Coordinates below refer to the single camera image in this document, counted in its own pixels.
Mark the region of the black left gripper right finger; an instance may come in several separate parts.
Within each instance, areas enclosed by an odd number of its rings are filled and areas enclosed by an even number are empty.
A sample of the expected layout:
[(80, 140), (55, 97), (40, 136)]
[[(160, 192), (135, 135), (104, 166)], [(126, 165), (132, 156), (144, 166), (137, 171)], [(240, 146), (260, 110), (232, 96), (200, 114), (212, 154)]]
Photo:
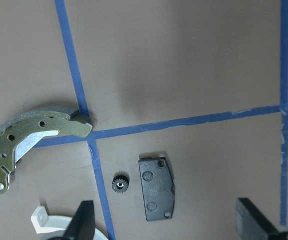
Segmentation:
[(236, 199), (235, 224), (242, 240), (288, 240), (288, 228), (275, 227), (246, 197)]

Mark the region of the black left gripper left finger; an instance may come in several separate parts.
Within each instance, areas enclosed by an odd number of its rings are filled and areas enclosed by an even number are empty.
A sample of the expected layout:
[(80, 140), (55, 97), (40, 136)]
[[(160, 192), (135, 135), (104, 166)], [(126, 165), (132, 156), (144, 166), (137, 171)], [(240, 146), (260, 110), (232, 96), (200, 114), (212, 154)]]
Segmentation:
[(92, 200), (84, 200), (79, 205), (62, 236), (49, 240), (92, 240), (95, 235), (95, 213)]

